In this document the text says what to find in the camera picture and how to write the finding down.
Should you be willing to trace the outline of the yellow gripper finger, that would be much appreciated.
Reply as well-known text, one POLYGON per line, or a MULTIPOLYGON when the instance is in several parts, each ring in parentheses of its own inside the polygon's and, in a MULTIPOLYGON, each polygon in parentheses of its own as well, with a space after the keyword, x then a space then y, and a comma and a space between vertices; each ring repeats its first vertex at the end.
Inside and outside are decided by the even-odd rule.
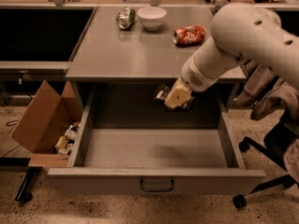
POLYGON ((166 95, 164 104, 171 109, 185 108, 191 99, 192 90, 190 86, 182 78, 179 78, 166 95))

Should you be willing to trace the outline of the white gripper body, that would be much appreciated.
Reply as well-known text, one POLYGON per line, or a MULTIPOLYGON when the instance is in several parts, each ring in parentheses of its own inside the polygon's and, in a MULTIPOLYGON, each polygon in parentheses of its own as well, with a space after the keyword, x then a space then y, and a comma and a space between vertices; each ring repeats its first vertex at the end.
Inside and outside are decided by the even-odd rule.
POLYGON ((203 92, 214 85, 219 79, 209 74, 211 68, 208 60, 198 60, 194 56, 189 58, 181 69, 183 83, 192 91, 203 92))

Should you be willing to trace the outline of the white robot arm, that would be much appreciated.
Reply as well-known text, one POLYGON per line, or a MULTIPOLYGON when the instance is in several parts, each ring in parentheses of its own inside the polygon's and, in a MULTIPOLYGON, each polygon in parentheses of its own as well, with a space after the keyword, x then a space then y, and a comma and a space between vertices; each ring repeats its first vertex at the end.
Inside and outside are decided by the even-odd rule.
POLYGON ((210 23, 210 37, 186 61, 164 103, 174 109, 206 91, 227 71, 245 61, 270 68, 299 86, 299 37, 278 24, 279 16, 246 3, 222 7, 210 23))

